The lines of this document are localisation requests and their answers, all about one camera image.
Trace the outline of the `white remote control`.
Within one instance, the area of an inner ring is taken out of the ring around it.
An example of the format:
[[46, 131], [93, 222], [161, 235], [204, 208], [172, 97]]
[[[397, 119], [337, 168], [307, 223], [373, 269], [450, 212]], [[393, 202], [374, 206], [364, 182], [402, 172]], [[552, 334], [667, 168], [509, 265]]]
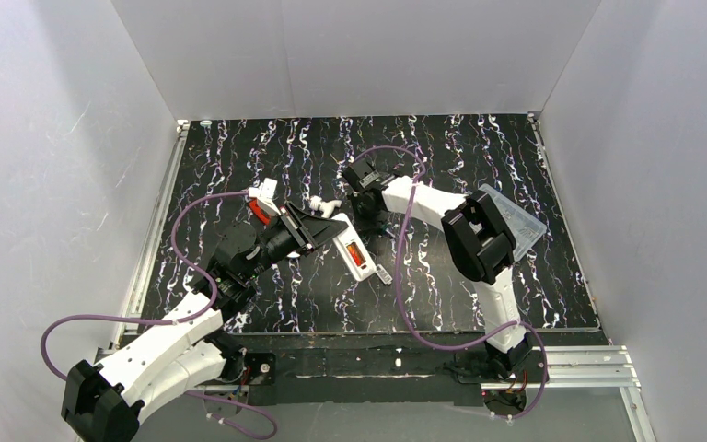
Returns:
[[377, 272], [374, 260], [354, 229], [348, 215], [338, 213], [331, 220], [341, 221], [345, 224], [345, 229], [333, 239], [333, 244], [341, 254], [343, 262], [354, 280], [363, 282]]

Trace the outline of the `orange battery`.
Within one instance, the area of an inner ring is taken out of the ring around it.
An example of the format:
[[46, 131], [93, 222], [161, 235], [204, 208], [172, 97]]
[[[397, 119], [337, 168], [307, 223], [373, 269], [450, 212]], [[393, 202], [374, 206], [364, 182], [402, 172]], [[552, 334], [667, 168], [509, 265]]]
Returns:
[[364, 269], [366, 267], [366, 259], [362, 254], [356, 242], [352, 242], [346, 246], [353, 263], [357, 268]]

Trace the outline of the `white battery cover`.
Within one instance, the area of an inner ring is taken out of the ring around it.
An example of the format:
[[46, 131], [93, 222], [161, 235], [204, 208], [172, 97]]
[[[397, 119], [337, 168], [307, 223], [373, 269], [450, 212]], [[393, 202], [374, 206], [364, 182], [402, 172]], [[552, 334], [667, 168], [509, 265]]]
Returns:
[[381, 281], [381, 283], [384, 285], [391, 285], [393, 282], [392, 276], [390, 275], [390, 273], [385, 269], [385, 267], [382, 264], [376, 265], [376, 275], [377, 275], [378, 279]]

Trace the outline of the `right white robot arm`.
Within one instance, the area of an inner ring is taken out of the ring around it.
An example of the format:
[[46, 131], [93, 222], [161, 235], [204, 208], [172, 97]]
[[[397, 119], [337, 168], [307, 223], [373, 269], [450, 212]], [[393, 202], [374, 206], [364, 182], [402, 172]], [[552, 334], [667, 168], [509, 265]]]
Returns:
[[385, 213], [403, 214], [442, 231], [452, 262], [473, 283], [481, 304], [490, 335], [483, 343], [488, 362], [504, 377], [516, 370], [530, 352], [513, 288], [517, 240], [492, 195], [440, 191], [378, 171], [366, 159], [348, 165], [342, 177], [359, 217], [374, 221]]

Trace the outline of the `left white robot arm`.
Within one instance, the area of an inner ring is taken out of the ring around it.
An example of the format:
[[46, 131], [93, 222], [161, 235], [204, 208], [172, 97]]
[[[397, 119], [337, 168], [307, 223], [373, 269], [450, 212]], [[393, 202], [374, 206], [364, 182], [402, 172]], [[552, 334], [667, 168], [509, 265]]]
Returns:
[[279, 207], [262, 230], [227, 228], [206, 275], [167, 314], [125, 348], [68, 372], [61, 417], [84, 441], [130, 441], [155, 411], [213, 379], [247, 379], [248, 351], [224, 329], [256, 294], [258, 277], [295, 252], [333, 242], [349, 227], [331, 218]]

